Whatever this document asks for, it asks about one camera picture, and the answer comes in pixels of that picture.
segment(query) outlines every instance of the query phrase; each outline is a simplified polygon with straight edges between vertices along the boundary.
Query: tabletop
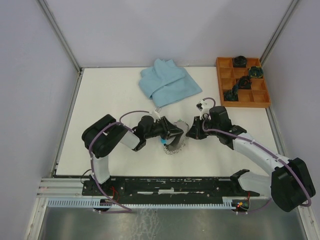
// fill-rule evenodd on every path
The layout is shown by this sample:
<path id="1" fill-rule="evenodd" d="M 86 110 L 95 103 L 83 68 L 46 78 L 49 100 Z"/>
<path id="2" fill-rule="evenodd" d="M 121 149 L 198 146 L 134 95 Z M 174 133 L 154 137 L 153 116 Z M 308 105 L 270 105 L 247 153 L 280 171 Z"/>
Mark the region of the tabletop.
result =
<path id="1" fill-rule="evenodd" d="M 76 97 L 72 116 L 58 161 L 56 175 L 81 176 L 90 168 L 88 150 L 81 135 L 86 128 L 106 114 L 115 119 L 134 110 L 152 111 L 155 105 L 138 86 L 142 67 L 86 68 Z M 220 105 L 215 67 L 186 67 L 202 92 L 161 109 L 160 115 L 173 123 L 185 121 L 192 126 L 200 111 L 196 104 L 212 97 Z M 246 129 L 258 142 L 277 151 L 266 110 L 264 108 L 227 107 L 232 124 Z M 123 122 L 133 128 L 143 113 L 129 114 Z M 109 155 L 109 171 L 113 176 L 185 176 L 228 177 L 241 169 L 267 175 L 258 165 L 242 154 L 222 145 L 209 136 L 195 140 L 187 138 L 176 154 L 166 154 L 160 137 L 147 140 L 146 146 L 134 152 L 119 143 Z"/>

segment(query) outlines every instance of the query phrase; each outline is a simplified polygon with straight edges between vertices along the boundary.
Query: wooden tray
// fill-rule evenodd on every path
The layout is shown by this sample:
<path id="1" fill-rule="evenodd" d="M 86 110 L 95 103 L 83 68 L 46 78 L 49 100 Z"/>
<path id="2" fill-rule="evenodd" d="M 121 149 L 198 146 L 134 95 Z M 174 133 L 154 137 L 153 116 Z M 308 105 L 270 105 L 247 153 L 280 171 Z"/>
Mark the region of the wooden tray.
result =
<path id="1" fill-rule="evenodd" d="M 261 67 L 259 58 L 247 58 L 245 68 L 233 67 L 232 57 L 216 58 L 216 71 L 222 106 L 239 108 L 267 108 L 270 106 L 270 97 L 264 77 L 251 78 L 251 89 L 239 89 L 238 101 L 225 101 L 224 93 L 232 89 L 239 78 L 248 75 L 248 69 L 252 66 Z"/>

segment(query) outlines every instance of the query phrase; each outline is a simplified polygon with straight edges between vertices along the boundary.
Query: blue cloth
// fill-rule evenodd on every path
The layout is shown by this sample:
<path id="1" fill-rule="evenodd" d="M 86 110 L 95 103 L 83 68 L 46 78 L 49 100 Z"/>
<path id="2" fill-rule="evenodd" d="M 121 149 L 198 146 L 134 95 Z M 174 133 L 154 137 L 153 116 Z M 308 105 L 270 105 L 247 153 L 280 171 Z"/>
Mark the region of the blue cloth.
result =
<path id="1" fill-rule="evenodd" d="M 173 104 L 202 92 L 189 73 L 183 67 L 177 67 L 172 59 L 157 59 L 154 66 L 142 70 L 140 74 L 141 90 L 157 107 Z"/>

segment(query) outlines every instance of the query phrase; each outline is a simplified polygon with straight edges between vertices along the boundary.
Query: robotic arm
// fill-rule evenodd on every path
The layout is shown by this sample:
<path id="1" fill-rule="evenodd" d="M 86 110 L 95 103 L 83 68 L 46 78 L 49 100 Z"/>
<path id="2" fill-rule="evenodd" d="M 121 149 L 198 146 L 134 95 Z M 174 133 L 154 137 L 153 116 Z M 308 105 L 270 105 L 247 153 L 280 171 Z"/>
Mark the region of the robotic arm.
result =
<path id="1" fill-rule="evenodd" d="M 307 195 L 313 197 L 316 194 L 303 160 L 300 158 L 290 160 L 263 147 L 245 129 L 232 125 L 225 107 L 208 108 L 203 101 L 196 106 L 201 110 L 201 114 L 194 117 L 192 127 L 186 134 L 187 137 L 201 140 L 208 136 L 216 136 L 223 145 L 247 156 L 269 175 L 258 175 L 247 169 L 240 170 L 230 177 L 239 188 L 272 197 L 274 202 L 286 212 L 303 204 L 307 200 Z M 179 143 L 184 133 L 182 129 L 170 123 L 165 116 L 154 120 L 151 115 L 145 115 L 132 131 L 122 124 L 115 125 L 115 123 L 116 119 L 108 114 L 82 134 L 82 140 L 87 149 L 90 149 L 95 139 L 91 151 L 94 174 L 100 184 L 110 178 L 108 155 L 118 143 L 136 152 L 146 145 L 147 139 L 157 136 L 165 140 L 174 138 L 170 143 L 174 146 Z M 103 129 L 106 129 L 106 126 L 110 127 L 104 131 L 104 134 L 97 137 Z"/>

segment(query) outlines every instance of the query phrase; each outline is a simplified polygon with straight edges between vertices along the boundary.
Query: wooden box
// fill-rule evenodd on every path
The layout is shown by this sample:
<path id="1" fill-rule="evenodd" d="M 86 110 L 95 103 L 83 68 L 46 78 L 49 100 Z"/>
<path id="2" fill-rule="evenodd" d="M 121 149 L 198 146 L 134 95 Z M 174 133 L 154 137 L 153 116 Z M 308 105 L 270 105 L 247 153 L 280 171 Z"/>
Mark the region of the wooden box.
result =
<path id="1" fill-rule="evenodd" d="M 221 105 L 239 108 L 267 108 L 270 97 L 265 78 L 251 78 L 251 89 L 239 89 L 238 101 L 225 101 L 224 93 L 231 90 L 237 80 L 248 75 L 248 69 L 253 66 L 261 67 L 259 58 L 247 58 L 246 67 L 233 67 L 232 57 L 217 57 L 216 71 L 218 75 Z"/>

